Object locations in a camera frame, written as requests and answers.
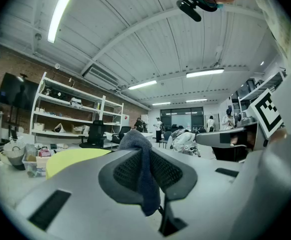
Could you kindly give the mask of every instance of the mesh chair back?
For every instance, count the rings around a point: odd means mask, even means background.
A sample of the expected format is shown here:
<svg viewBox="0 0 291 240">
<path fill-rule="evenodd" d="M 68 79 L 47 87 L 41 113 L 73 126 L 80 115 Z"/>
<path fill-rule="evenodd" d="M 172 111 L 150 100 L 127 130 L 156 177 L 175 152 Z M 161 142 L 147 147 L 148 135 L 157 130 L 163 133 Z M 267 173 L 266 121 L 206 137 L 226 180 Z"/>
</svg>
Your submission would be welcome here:
<svg viewBox="0 0 291 240">
<path fill-rule="evenodd" d="M 122 126 L 119 132 L 119 139 L 122 140 L 125 134 L 131 130 L 130 126 Z"/>
<path fill-rule="evenodd" d="M 94 120 L 90 125 L 89 136 L 87 141 L 89 144 L 97 144 L 103 137 L 106 131 L 106 126 L 102 120 Z"/>
<path fill-rule="evenodd" d="M 164 134 L 163 134 L 163 138 L 165 141 L 167 141 L 170 137 L 170 135 L 172 134 L 171 131 L 166 131 Z"/>
</svg>

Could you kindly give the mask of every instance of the glass wall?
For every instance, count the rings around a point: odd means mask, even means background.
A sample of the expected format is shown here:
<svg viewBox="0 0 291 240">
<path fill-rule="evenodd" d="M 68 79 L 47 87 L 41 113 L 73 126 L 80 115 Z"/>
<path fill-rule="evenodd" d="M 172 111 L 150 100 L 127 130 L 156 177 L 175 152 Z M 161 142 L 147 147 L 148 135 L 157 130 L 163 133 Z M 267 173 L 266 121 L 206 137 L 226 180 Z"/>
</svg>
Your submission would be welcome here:
<svg viewBox="0 0 291 240">
<path fill-rule="evenodd" d="M 166 131 L 176 127 L 192 131 L 204 127 L 204 110 L 202 107 L 164 109 L 161 110 L 161 122 Z"/>
</svg>

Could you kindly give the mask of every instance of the black slot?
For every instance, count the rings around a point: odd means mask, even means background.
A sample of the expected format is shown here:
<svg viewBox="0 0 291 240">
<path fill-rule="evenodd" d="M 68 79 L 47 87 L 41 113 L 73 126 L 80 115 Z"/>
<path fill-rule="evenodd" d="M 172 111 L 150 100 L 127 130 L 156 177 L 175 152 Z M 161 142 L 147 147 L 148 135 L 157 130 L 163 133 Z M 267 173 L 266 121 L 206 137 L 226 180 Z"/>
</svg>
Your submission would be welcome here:
<svg viewBox="0 0 291 240">
<path fill-rule="evenodd" d="M 35 213 L 29 221 L 42 230 L 46 230 L 58 212 L 64 206 L 71 194 L 62 190 L 56 190 Z"/>
<path fill-rule="evenodd" d="M 235 170 L 229 170 L 229 169 L 224 169 L 224 168 L 218 168 L 215 170 L 217 173 L 220 173 L 220 174 L 224 174 L 224 175 L 228 175 L 228 176 L 231 176 L 231 177 L 234 177 L 236 178 L 239 174 L 238 171 L 235 171 Z"/>
</svg>

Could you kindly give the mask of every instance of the floor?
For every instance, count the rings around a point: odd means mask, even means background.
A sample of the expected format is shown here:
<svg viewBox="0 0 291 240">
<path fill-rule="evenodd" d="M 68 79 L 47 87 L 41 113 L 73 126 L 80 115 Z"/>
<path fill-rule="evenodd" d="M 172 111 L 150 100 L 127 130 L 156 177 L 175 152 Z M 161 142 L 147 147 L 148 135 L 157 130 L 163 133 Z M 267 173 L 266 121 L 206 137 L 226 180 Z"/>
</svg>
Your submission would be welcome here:
<svg viewBox="0 0 291 240">
<path fill-rule="evenodd" d="M 163 145 L 153 140 L 152 145 L 155 148 L 162 149 Z M 215 159 L 212 148 L 199 145 L 201 158 L 198 159 Z M 26 171 L 19 171 L 12 166 L 0 162 L 0 201 L 4 204 L 15 208 L 22 198 L 33 188 L 46 180 L 45 177 L 29 178 Z M 160 191 L 161 205 L 164 203 L 164 193 Z M 147 217 L 150 226 L 154 230 L 160 227 L 162 216 L 156 211 L 152 216 Z"/>
</svg>

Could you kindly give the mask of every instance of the brick wall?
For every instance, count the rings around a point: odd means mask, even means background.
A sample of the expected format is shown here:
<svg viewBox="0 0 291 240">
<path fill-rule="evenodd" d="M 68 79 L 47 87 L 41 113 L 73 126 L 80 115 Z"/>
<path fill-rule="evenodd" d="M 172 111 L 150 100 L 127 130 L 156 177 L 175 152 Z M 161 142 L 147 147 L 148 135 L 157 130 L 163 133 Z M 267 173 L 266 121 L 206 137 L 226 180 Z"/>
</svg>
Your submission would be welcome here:
<svg viewBox="0 0 291 240">
<path fill-rule="evenodd" d="M 20 76 L 20 74 L 25 74 L 28 76 L 28 80 L 35 82 L 39 84 L 44 72 L 46 72 L 46 77 L 53 79 L 57 82 L 60 82 L 65 85 L 69 85 L 69 78 L 72 77 L 75 81 L 75 88 L 78 90 L 81 90 L 83 92 L 102 97 L 103 95 L 106 96 L 106 99 L 108 101 L 122 104 L 123 106 L 123 113 L 126 115 L 129 115 L 129 124 L 130 126 L 133 126 L 137 120 L 138 117 L 140 117 L 143 114 L 147 114 L 148 111 L 145 109 L 142 109 L 141 107 L 138 107 L 124 99 L 121 99 L 115 95 L 112 95 L 108 92 L 105 92 L 101 89 L 98 89 L 97 87 L 94 87 L 93 85 L 89 85 L 87 82 L 81 81 L 79 79 L 74 78 L 73 76 L 68 75 L 67 73 L 64 73 L 60 70 L 55 69 L 54 67 L 51 67 L 49 65 L 43 64 L 39 61 L 36 61 L 34 59 L 31 59 L 29 57 L 26 57 L 22 54 L 19 54 L 13 50 L 10 50 L 8 48 L 2 47 L 0 45 L 0 86 L 2 83 L 2 80 L 4 78 L 5 73 L 9 73 L 15 76 Z M 92 106 L 93 102 L 88 100 L 82 100 L 82 103 L 84 106 Z M 60 113 L 62 115 L 67 115 L 71 118 L 80 119 L 80 120 L 91 120 L 92 113 L 87 111 L 81 111 L 73 108 L 68 108 L 65 106 L 55 105 L 49 102 L 42 101 L 40 104 L 41 108 L 45 108 L 45 111 L 54 112 L 57 115 Z M 9 119 L 10 114 L 10 106 L 2 104 L 1 109 L 4 113 L 3 115 L 3 128 L 8 128 L 7 121 Z M 104 110 L 113 112 L 112 107 L 105 107 Z M 19 109 L 19 117 L 18 117 L 18 123 L 19 125 L 24 129 L 25 133 L 29 133 L 29 127 L 30 127 L 30 117 L 31 112 L 26 111 L 23 109 Z M 12 120 L 15 120 L 15 114 L 12 115 Z M 66 131 L 71 130 L 71 124 L 73 122 L 66 121 L 66 120 L 58 120 L 54 118 L 48 118 L 46 116 L 38 116 L 39 123 L 45 123 L 46 129 L 52 129 L 55 126 L 57 126 L 58 123 L 62 123 L 62 126 L 65 128 Z M 112 122 L 112 117 L 108 115 L 103 116 L 103 121 L 106 122 Z"/>
</svg>

